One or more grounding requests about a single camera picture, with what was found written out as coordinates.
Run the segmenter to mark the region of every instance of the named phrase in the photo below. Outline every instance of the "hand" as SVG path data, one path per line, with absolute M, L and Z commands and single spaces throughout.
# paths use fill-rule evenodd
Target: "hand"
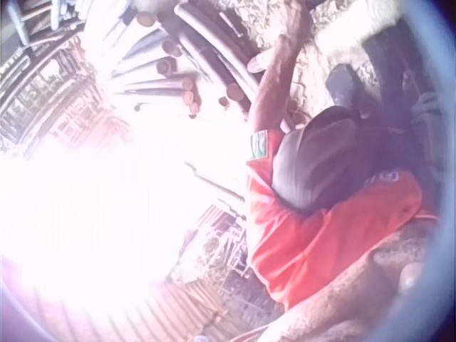
M 300 49 L 310 36 L 313 23 L 305 0 L 284 0 L 279 10 L 279 18 L 283 30 L 281 34 Z

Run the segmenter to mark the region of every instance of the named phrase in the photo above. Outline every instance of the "bright light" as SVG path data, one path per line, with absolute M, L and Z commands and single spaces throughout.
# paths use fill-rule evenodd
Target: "bright light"
M 43 295 L 130 300 L 177 261 L 193 197 L 183 163 L 135 142 L 2 164 L 0 248 Z

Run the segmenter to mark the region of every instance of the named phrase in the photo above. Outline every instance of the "man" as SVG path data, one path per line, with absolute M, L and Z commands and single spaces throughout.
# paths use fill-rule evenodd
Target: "man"
M 401 165 L 377 163 L 383 133 L 373 127 L 359 130 L 358 119 L 343 110 L 326 113 L 324 120 L 312 121 L 302 131 L 284 135 L 279 130 L 296 59 L 311 29 L 309 12 L 299 1 L 285 3 L 282 14 L 284 32 L 249 114 L 247 244 L 256 275 L 271 297 L 289 310 L 322 290 L 382 239 L 414 219 L 434 215 L 412 172 Z M 310 163 L 303 163 L 307 140 L 316 150 L 304 151 Z M 318 149 L 328 141 L 331 148 Z M 340 157 L 344 151 L 334 152 L 334 146 L 343 144 L 352 149 L 347 158 Z M 327 163 L 323 176 L 331 178 L 329 170 L 336 172 L 326 184 L 324 178 L 317 180 L 318 167 L 313 173 L 308 170 L 319 158 Z M 279 178 L 291 182 L 287 191 Z M 313 181 L 321 188 L 312 188 Z M 302 187 L 307 187 L 304 194 Z

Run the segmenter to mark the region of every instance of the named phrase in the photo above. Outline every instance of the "orange shirt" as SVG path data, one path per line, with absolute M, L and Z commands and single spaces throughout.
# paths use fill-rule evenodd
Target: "orange shirt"
M 285 206 L 271 188 L 272 162 L 282 138 L 278 130 L 252 136 L 247 245 L 256 275 L 287 310 L 416 217 L 423 194 L 409 172 L 381 172 L 332 209 L 304 216 Z

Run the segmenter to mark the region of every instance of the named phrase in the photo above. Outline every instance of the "shirt logo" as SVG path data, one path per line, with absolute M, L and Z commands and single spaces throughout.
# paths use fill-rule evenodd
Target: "shirt logo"
M 380 173 L 378 179 L 381 182 L 395 183 L 399 180 L 399 173 L 397 171 L 383 171 Z
M 371 185 L 376 180 L 386 183 L 396 183 L 399 180 L 399 172 L 397 171 L 382 171 L 378 175 L 374 175 L 365 180 L 365 185 Z
M 268 135 L 265 130 L 254 133 L 250 137 L 250 148 L 252 155 L 250 160 L 259 160 L 268 155 Z

